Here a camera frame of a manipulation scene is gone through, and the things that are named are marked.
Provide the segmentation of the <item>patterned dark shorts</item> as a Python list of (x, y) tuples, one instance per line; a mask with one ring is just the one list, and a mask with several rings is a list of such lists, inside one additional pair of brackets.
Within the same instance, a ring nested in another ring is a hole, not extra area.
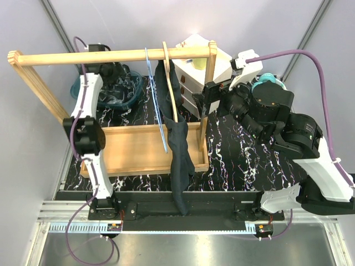
[(132, 74), (130, 68), (119, 62), (100, 66), (99, 74), (103, 86), (99, 92), (98, 104), (121, 110), (129, 109), (141, 93), (140, 77)]

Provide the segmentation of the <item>blue wire hanger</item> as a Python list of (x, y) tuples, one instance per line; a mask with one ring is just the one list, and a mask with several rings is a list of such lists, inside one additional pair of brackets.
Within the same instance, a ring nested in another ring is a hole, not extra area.
[(153, 100), (153, 104), (154, 104), (155, 115), (156, 115), (156, 119), (157, 119), (157, 122), (159, 125), (159, 130), (160, 130), (160, 135), (161, 135), (161, 140), (163, 143), (164, 151), (165, 151), (165, 153), (167, 153), (168, 146), (166, 143), (164, 130), (163, 130), (163, 123), (162, 123), (161, 115), (160, 115), (160, 109), (159, 109), (159, 104), (158, 104), (158, 95), (157, 95), (157, 91), (156, 91), (156, 84), (155, 84), (155, 80), (154, 80), (154, 76), (153, 76), (151, 62), (150, 62), (149, 56), (148, 56), (148, 49), (145, 48), (144, 50), (145, 50), (146, 64), (148, 67), (148, 76), (149, 76), (149, 82), (150, 82), (150, 87), (151, 87), (151, 94), (152, 94), (152, 100)]

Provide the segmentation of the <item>wooden clothes hanger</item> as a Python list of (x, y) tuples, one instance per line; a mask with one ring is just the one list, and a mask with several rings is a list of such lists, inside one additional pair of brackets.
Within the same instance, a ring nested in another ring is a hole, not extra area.
[(162, 44), (163, 44), (163, 52), (164, 52), (163, 63), (164, 63), (164, 69), (165, 69), (165, 75), (166, 75), (166, 82), (167, 82), (169, 95), (170, 95), (170, 99), (171, 99), (171, 106), (173, 109), (173, 118), (174, 118), (174, 122), (179, 122), (178, 121), (178, 112), (177, 112), (177, 108), (176, 108), (176, 104), (175, 104), (174, 91), (173, 91), (173, 87), (171, 85), (171, 80), (170, 80), (170, 61), (169, 61), (168, 48), (167, 48), (165, 41), (163, 41)]

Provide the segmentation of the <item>dark navy shorts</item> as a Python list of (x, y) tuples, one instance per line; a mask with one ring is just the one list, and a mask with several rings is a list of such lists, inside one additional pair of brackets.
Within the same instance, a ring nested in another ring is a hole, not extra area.
[(170, 82), (174, 93), (175, 101), (171, 101), (164, 62), (158, 61), (155, 68), (155, 84), (158, 95), (159, 109), (164, 118), (164, 124), (168, 130), (168, 145), (173, 152), (173, 159), (170, 167), (171, 191), (176, 207), (185, 216), (188, 214), (188, 207), (185, 204), (182, 193), (189, 186), (189, 177), (194, 175), (195, 166), (188, 152), (187, 134), (188, 125), (185, 118), (177, 115), (177, 122), (174, 121), (173, 104), (177, 108), (182, 105), (180, 84), (175, 72), (175, 65), (172, 60), (170, 65)]

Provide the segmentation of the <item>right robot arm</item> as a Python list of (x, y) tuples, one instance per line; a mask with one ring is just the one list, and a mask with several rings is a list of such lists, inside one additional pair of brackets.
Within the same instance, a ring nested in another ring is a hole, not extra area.
[(231, 80), (206, 83), (204, 104), (218, 101), (218, 116), (231, 115), (256, 143), (268, 144), (307, 173), (289, 188), (259, 192), (253, 216), (262, 220), (299, 207), (321, 216), (354, 214), (353, 189), (337, 172), (321, 128), (312, 117), (291, 112), (293, 92), (270, 80), (239, 83), (233, 89), (231, 84)]

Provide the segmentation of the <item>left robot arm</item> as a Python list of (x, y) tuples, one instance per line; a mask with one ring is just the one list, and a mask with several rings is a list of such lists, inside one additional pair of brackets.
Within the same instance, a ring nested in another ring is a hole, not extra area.
[[(100, 208), (100, 212), (105, 218), (114, 219), (119, 215), (120, 206), (113, 195), (113, 186), (109, 182), (104, 163), (105, 133), (93, 114), (103, 81), (100, 73), (88, 73), (85, 66), (82, 66), (82, 71), (81, 79), (84, 83), (80, 87), (79, 100), (71, 117), (63, 119), (62, 125), (67, 133), (74, 156), (84, 161), (89, 170), (93, 195), (87, 201), (87, 205)], [(180, 212), (186, 214), (182, 193), (189, 184), (189, 177), (195, 172), (195, 166), (188, 153), (189, 128), (186, 120), (177, 111), (181, 94), (177, 88), (172, 86), (172, 78), (175, 75), (168, 50), (164, 49), (164, 60), (158, 63), (155, 73), (150, 74), (150, 82), (153, 86), (156, 115), (158, 119), (164, 119), (168, 130), (161, 137), (164, 145), (173, 152), (170, 174), (174, 202)]]

